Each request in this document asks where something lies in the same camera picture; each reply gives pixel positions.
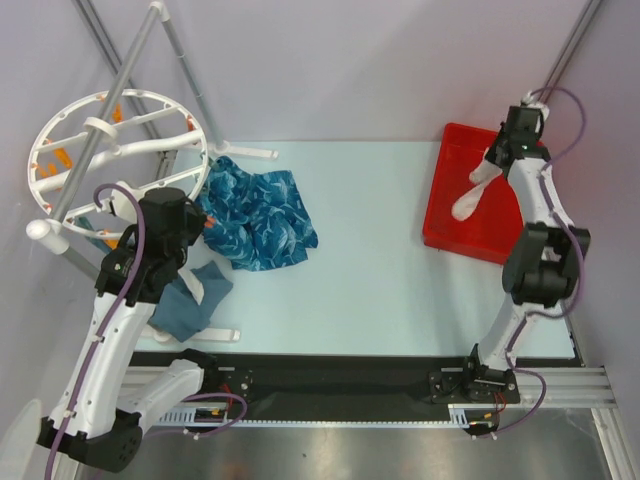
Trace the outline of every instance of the red plastic bin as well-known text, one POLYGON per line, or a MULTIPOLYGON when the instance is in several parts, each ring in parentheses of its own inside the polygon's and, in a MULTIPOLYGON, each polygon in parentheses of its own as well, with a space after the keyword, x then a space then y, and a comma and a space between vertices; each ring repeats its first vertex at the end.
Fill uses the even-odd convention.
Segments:
POLYGON ((424 244, 504 264, 522 231, 515 193, 504 179, 486 188, 475 212, 459 222, 451 207, 474 185, 469 174, 497 132, 449 123, 444 129, 422 234, 424 244))

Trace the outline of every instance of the light blue table surface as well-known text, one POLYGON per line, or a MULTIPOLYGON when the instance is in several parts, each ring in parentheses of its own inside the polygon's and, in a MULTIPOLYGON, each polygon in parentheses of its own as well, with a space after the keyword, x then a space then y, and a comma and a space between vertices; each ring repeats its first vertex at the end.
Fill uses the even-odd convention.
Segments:
MULTIPOLYGON (((458 356, 469 354, 489 330, 504 298, 501 267, 422 243, 439 143, 239 146, 280 152, 276 161, 234 160, 253 173, 293 171, 319 248, 293 267, 233 271, 200 239, 188 264, 216 261, 234 284, 212 326, 239 329, 240 341, 141 338, 138 351, 458 356)), ((195 151, 182 151, 174 171, 197 161, 195 151)), ((538 322, 520 355, 572 358, 565 322, 538 322)))

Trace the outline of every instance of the gray pole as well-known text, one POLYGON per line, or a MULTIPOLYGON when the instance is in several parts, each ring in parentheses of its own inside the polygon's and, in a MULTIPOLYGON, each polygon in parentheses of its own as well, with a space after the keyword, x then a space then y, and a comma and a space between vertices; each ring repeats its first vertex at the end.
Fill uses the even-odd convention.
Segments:
POLYGON ((167 19, 162 22, 162 26, 164 27, 164 31, 167 33, 167 37, 169 37, 169 42, 171 42, 171 46, 173 47, 173 51, 175 52, 178 60, 180 61, 180 66, 182 67, 182 71, 187 77, 187 81, 189 82, 189 86, 191 87, 191 91, 196 97, 196 102, 198 102, 198 107, 202 112, 202 116, 204 117, 204 123, 207 125, 207 129, 209 130, 209 134, 213 137, 213 141, 216 144, 218 149, 224 148, 224 137, 222 136, 222 132, 220 132, 220 128, 216 124, 216 121, 213 119, 213 115, 209 111, 209 107, 204 101, 204 94, 200 90, 200 86, 196 81, 196 77, 193 73, 193 69, 191 68, 191 64, 189 63, 189 59, 187 58, 187 54, 184 52, 182 48, 182 44, 180 43, 180 39, 178 38, 178 34, 176 29, 173 26, 173 22, 171 19, 167 19))
MULTIPOLYGON (((117 76, 118 70, 122 67, 122 59, 113 45, 113 41, 111 40, 109 33, 104 28, 102 20, 93 6, 93 3, 91 0, 72 1, 78 9, 80 18, 87 27, 87 30, 89 30, 89 34, 96 42, 96 46, 102 54, 104 62, 107 64, 109 70, 111 70, 113 76, 117 76)), ((138 87, 135 86, 133 80, 129 79, 127 81, 127 88, 137 90, 138 87)), ((145 108, 144 103, 142 103, 142 100, 138 97, 125 97, 125 100, 129 103, 131 110, 133 110, 136 115, 142 116, 145 113, 149 113, 145 108)), ((154 140, 160 138, 160 133, 158 133, 158 129, 153 122, 144 122, 140 126, 144 129, 147 137, 150 139, 154 140)))
MULTIPOLYGON (((574 25, 573 30, 569 34, 569 38, 567 38, 560 55, 556 59, 556 63, 553 65, 547 80, 544 82, 545 87, 555 87, 558 85, 560 78, 584 41, 587 32, 590 31, 598 13, 600 13, 600 7, 603 3, 605 3, 605 0, 587 1, 582 13, 580 13, 580 18, 578 18, 578 21, 574 25)), ((540 101, 548 103, 551 95, 553 95, 553 90, 542 92, 542 94, 540 94, 540 101)))
MULTIPOLYGON (((133 43, 129 48, 129 52, 127 52, 122 68, 120 68, 118 76, 115 78, 113 85, 111 85, 107 98, 100 108, 98 118, 101 120, 107 120, 118 103, 122 90, 124 90, 124 87, 131 76, 133 66, 140 56, 142 47, 144 47, 144 44, 149 37, 149 33, 151 32, 151 28, 153 27, 159 13, 160 12, 157 8, 149 8, 147 16, 145 17, 144 22, 142 22, 142 27, 136 35, 136 38, 133 40, 133 43)), ((87 168, 89 168, 89 163, 91 163, 91 159, 98 148, 101 137, 102 131, 95 128, 92 128, 89 135, 87 135, 78 163, 69 171, 69 176, 67 177, 66 182, 64 182, 64 187, 62 187, 60 200, 54 205, 53 211, 51 212, 51 218, 53 220, 58 222, 64 221, 64 217, 69 211, 71 202, 73 202, 73 198, 78 192, 80 182, 82 182, 85 173, 87 173, 87 168)))
POLYGON ((92 281, 96 281, 98 279, 98 274, 100 270, 93 265, 89 260, 84 258, 80 253, 73 249, 73 247, 69 247, 62 256, 66 258, 72 265, 78 268, 82 273, 84 273, 87 277, 89 277, 92 281))

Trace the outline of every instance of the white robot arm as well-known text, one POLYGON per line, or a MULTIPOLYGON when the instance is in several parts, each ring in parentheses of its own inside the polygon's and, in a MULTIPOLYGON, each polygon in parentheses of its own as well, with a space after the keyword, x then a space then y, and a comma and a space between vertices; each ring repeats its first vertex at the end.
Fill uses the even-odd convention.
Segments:
POLYGON ((135 235, 129 242, 138 228, 129 226, 117 248, 104 258, 89 333, 58 405, 42 419, 38 439, 44 447, 111 472, 129 464, 143 435, 160 417, 219 375, 212 357, 185 350, 155 380, 119 397, 140 333, 164 287, 178 277, 187 249, 206 221, 206 215, 175 188, 149 190, 139 205, 145 235, 135 235), (135 271, 139 241, 144 248, 135 271), (129 288, 124 287, 126 282, 130 282, 129 288), (125 290, 123 301, 109 317, 109 310, 125 290))
POLYGON ((571 297, 578 284, 590 235, 575 227, 553 184, 550 155, 540 144, 548 113, 546 105, 530 95, 511 106, 497 138, 469 177, 475 187, 452 208, 452 215, 464 221, 473 214, 486 186, 504 175, 516 194, 524 225, 503 268, 505 299, 493 325, 465 360, 459 380, 456 375, 432 376, 435 403, 456 398, 491 403, 494 394, 505 392, 512 395, 510 403, 517 403, 513 372, 518 346, 541 317, 563 317, 559 304, 571 297), (443 381, 446 377, 452 378, 453 385, 443 381))

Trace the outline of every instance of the drying rack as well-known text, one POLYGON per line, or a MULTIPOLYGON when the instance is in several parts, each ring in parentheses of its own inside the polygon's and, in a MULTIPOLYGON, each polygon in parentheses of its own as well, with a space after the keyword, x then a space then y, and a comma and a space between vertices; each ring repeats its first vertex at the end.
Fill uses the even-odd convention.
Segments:
MULTIPOLYGON (((69 242, 60 235, 62 227, 65 227, 94 240, 115 241, 121 236, 121 233, 118 232, 108 232, 106 230, 93 231, 77 222, 80 217, 87 213, 109 212, 111 201, 113 201, 114 204, 118 201, 118 194, 114 194, 110 199, 102 201, 100 204, 89 203, 71 209, 71 204, 78 193, 87 171, 99 168, 113 160, 129 155, 151 152, 166 153, 180 148, 194 148, 194 144, 196 145, 195 148, 200 150, 200 164, 198 166, 177 174, 169 173, 168 176, 165 174, 169 172, 169 169, 165 167, 165 174, 161 173, 157 175, 154 181, 140 188, 131 189, 128 185, 125 184, 125 186, 130 189, 136 198, 141 198, 147 190, 169 185, 191 177, 195 180, 195 184, 191 192, 188 193, 188 196, 194 200, 206 180, 209 171, 210 152, 216 157, 233 154, 273 160, 278 156, 278 152, 275 150, 239 148, 231 145, 224 139, 205 101, 204 94, 200 89, 189 59, 178 38, 166 5, 162 1, 153 1, 149 5, 142 26, 136 34, 122 65, 117 70, 117 75, 109 90, 81 98, 63 108, 44 126, 36 138, 29 155, 27 181, 34 199, 40 208, 48 214, 49 218, 47 220, 35 220, 31 222, 27 227, 29 237, 39 241, 52 253, 66 258, 91 280, 95 281, 99 274, 98 268, 80 254, 78 250, 69 245, 69 242), (205 128, 200 125, 195 115, 192 115, 184 106, 169 97, 141 89, 125 89, 126 86, 132 86, 130 81, 131 72, 157 20, 161 22, 169 43, 179 60, 181 69, 189 83, 198 108, 202 113, 205 128), (122 120, 119 103, 121 98, 131 104, 137 115, 130 119, 122 120), (143 99, 155 101, 159 104, 159 108, 147 113, 142 103, 143 99), (100 109, 97 116, 89 116, 85 120, 85 132, 56 141, 49 139, 52 130, 60 122, 64 122, 65 119, 69 118, 70 114, 91 103, 99 103, 100 109), (159 138, 160 135, 157 133, 152 122, 173 114, 184 117, 188 131, 174 137, 159 138), (109 123, 108 120, 110 118, 114 119, 114 124, 109 123), (120 145, 117 140, 119 133, 125 128, 132 126, 142 127, 152 139, 120 145), (207 136, 213 139, 212 143, 207 142, 207 136), (96 150, 101 143, 106 143, 109 148, 96 154, 96 150), (73 164, 64 148, 79 144, 82 144, 82 150, 78 161, 73 164), (49 165, 51 170, 49 173, 51 173, 51 175, 46 173, 38 163, 38 159, 41 154, 47 152, 54 152, 68 171, 58 174, 55 167, 49 165), (54 190, 60 190, 59 197, 54 204, 49 204, 42 194, 54 190)), ((126 202, 124 203, 122 206, 126 209, 128 205, 126 205, 126 202)), ((135 221, 135 216, 123 216, 120 214, 119 216, 131 222, 135 221)), ((169 340, 166 335, 158 334, 158 332, 155 331, 143 332, 143 336, 145 336, 145 334, 146 336, 153 336, 153 338, 158 341, 169 340)), ((238 341, 240 333, 237 330, 208 328, 204 332, 201 332, 200 335, 206 340, 235 342, 238 341)))

